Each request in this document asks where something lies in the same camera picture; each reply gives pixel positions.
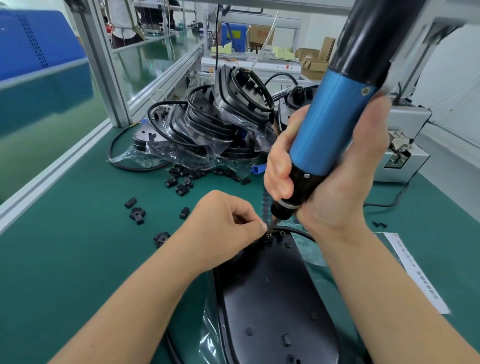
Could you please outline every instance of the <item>person's right hand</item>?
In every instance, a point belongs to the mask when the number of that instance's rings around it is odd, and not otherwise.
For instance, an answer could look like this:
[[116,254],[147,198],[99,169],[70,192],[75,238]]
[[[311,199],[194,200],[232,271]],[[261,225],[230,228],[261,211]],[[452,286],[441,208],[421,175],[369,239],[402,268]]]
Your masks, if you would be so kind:
[[[366,228],[363,202],[389,145],[386,120],[390,106],[386,96],[377,97],[367,105],[342,161],[298,210],[299,221],[316,239]],[[290,117],[288,128],[277,138],[268,155],[264,183],[275,200],[292,196],[293,182],[288,176],[292,163],[288,151],[307,110],[308,106],[303,107]]]

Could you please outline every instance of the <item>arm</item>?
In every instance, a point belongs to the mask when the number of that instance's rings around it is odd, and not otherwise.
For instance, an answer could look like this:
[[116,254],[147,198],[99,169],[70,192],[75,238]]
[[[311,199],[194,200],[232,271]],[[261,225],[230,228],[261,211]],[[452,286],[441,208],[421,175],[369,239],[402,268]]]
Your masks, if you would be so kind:
[[[275,200],[293,193],[288,150],[306,110],[290,117],[268,156],[265,186]],[[376,364],[479,363],[480,355],[436,311],[365,224],[363,201],[389,143],[389,110],[387,97],[367,106],[342,162],[297,217],[318,242]]]
[[49,363],[150,363],[188,285],[265,231],[248,202],[212,191]]

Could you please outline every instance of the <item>dark pants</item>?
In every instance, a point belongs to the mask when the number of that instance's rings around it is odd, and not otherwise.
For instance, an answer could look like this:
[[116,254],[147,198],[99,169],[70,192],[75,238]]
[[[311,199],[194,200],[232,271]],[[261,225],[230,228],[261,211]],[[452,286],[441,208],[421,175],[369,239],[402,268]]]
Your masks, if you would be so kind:
[[112,48],[121,48],[124,46],[129,46],[130,44],[140,43],[143,39],[138,34],[135,34],[133,38],[122,39],[112,34]]

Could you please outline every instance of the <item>electric screwdriver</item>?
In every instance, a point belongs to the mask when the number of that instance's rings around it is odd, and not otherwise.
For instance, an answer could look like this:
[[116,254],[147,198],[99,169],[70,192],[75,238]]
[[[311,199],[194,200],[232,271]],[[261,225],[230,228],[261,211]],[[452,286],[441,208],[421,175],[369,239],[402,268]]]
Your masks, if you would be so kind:
[[330,174],[426,0],[356,0],[290,149],[293,195],[274,201],[268,234]]

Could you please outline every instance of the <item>white shirt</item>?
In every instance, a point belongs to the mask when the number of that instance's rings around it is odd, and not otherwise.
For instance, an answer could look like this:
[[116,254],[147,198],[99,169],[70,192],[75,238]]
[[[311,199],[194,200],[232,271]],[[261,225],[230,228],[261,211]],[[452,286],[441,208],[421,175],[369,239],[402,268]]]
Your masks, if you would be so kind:
[[112,34],[122,39],[133,38],[136,33],[132,30],[134,25],[130,20],[130,15],[132,14],[132,19],[135,22],[137,19],[137,13],[135,12],[135,7],[133,6],[133,1],[127,0],[129,3],[130,9],[127,8],[125,0],[106,0],[108,1],[108,12],[110,21],[114,27]]

